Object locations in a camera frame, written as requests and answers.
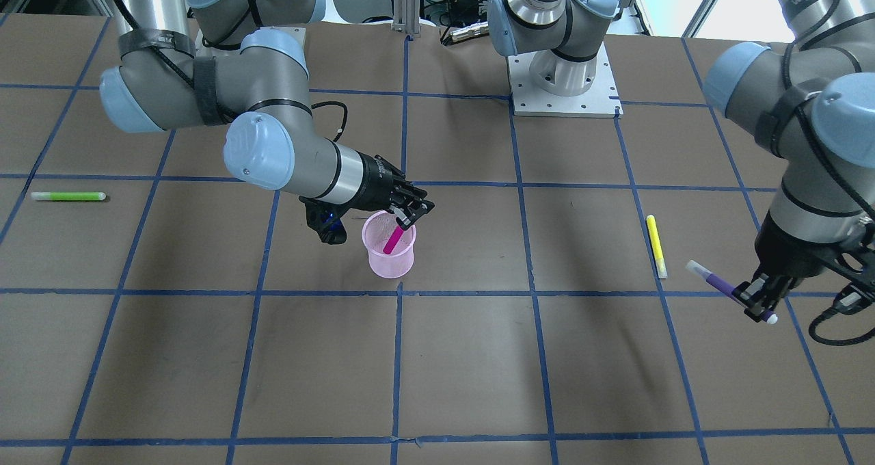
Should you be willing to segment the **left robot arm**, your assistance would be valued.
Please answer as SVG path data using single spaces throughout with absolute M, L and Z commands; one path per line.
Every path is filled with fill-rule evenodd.
M 736 44 L 703 82 L 709 104 L 787 168 L 754 244 L 759 267 L 730 285 L 702 265 L 689 271 L 754 321 L 803 279 L 825 269 L 849 282 L 818 316 L 853 315 L 873 302 L 873 0 L 779 0 L 794 40 L 778 53 Z M 541 53 L 535 78 L 553 94 L 559 70 L 590 65 L 618 0 L 490 0 L 497 53 Z

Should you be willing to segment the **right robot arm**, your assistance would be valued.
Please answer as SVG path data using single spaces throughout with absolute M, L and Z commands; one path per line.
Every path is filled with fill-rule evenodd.
M 119 66 L 100 79 L 101 103 L 122 131 L 226 126 L 228 171 L 297 195 L 326 243 L 342 215 L 387 211 L 404 229 L 434 208 L 380 156 L 316 132 L 310 72 L 295 25 L 325 16 L 325 0 L 113 0 Z

